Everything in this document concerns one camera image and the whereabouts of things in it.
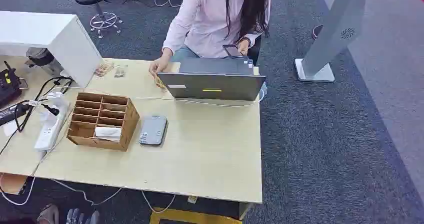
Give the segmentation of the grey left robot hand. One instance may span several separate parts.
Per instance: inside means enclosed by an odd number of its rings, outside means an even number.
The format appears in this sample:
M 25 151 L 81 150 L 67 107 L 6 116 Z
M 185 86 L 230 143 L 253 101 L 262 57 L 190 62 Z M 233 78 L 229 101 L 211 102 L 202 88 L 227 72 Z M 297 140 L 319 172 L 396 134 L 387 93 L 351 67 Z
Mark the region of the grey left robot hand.
M 59 208 L 54 204 L 48 204 L 44 207 L 44 209 L 40 212 L 39 216 L 36 219 L 37 223 L 47 223 L 54 224 L 59 223 Z M 100 214 L 96 210 L 91 215 L 85 215 L 80 212 L 78 208 L 71 208 L 67 212 L 67 216 L 65 219 L 66 223 L 100 223 Z

